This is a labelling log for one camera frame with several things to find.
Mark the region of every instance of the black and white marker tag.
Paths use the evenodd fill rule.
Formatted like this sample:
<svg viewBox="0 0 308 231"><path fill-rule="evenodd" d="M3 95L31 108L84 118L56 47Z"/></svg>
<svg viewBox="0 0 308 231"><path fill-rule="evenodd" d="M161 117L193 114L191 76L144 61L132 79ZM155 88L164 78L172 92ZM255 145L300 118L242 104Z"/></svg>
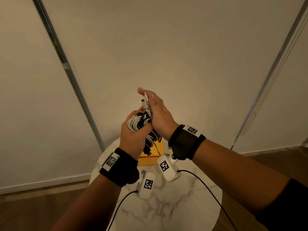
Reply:
<svg viewBox="0 0 308 231"><path fill-rule="evenodd" d="M104 163L103 165L103 169L105 169L106 171L109 172L109 170L111 169L111 167L114 165L114 163L117 161L117 159L120 156L118 154L116 154L115 152L112 153L112 155L108 158L108 160Z"/></svg>
<svg viewBox="0 0 308 231"><path fill-rule="evenodd" d="M198 131L195 128L190 127L190 126L184 126L183 130L186 130L187 132L193 134L197 138L202 134L201 131Z"/></svg>

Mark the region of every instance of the marble table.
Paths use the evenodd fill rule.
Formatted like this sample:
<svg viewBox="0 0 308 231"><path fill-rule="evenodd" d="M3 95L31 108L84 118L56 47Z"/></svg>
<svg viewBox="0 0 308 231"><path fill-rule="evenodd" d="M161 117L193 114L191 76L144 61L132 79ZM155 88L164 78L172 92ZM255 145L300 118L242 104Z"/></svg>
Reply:
<svg viewBox="0 0 308 231"><path fill-rule="evenodd" d="M113 142L100 156L92 171L90 183L99 175L99 170L107 157L120 145L120 139ZM198 175L210 188L219 202L222 191L192 161L178 161L179 169L189 170ZM138 166L156 174L152 196L145 201L136 194L130 194L121 204L110 230L212 230L220 211L220 206L206 187L193 175L180 172L181 176L167 182L158 165ZM135 184L122 188L118 203L129 192L136 190Z"/></svg>

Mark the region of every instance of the bundle of cables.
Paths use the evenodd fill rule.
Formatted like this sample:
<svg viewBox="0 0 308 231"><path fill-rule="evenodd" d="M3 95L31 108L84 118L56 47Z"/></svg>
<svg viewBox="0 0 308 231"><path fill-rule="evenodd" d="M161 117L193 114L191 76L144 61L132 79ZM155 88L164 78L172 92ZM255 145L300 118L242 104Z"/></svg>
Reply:
<svg viewBox="0 0 308 231"><path fill-rule="evenodd" d="M151 122L151 118L149 117L147 112L137 113L136 115L133 115L129 119L129 121L127 122L127 127L131 131L136 132L136 131L140 130L148 122ZM153 145L155 145L155 147L156 147L156 144L154 143L155 141L158 141L160 143L161 137L155 132L155 130L153 130L151 133L149 133L149 135L145 139L145 146L144 146L144 149L143 149L144 154L146 154L146 155L152 154L150 148L153 147Z"/></svg>

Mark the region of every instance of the right hand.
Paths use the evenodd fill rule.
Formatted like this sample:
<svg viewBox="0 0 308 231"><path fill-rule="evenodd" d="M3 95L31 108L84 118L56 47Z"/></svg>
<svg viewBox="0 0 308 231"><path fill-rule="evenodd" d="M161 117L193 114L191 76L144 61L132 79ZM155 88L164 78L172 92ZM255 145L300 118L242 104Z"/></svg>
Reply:
<svg viewBox="0 0 308 231"><path fill-rule="evenodd" d="M166 109L163 100L154 92L138 88L138 93L140 95L144 95L144 93L148 95L150 108L153 114L153 128L161 137L169 141L179 124L175 122L171 113Z"/></svg>

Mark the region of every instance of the white plastic device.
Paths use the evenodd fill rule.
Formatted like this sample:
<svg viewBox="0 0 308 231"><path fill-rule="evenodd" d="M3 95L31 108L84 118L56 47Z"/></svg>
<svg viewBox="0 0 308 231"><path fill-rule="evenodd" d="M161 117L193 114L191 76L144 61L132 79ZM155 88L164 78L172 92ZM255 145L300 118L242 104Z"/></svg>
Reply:
<svg viewBox="0 0 308 231"><path fill-rule="evenodd" d="M168 182L174 181L180 177L180 174L177 172L178 168L175 164L177 161L178 159L172 159L172 156L169 154L163 154L157 159L158 166Z"/></svg>
<svg viewBox="0 0 308 231"><path fill-rule="evenodd" d="M140 177L137 185L137 196L144 200L149 200L152 194L152 188L155 182L155 174L150 171L141 171L142 177Z"/></svg>

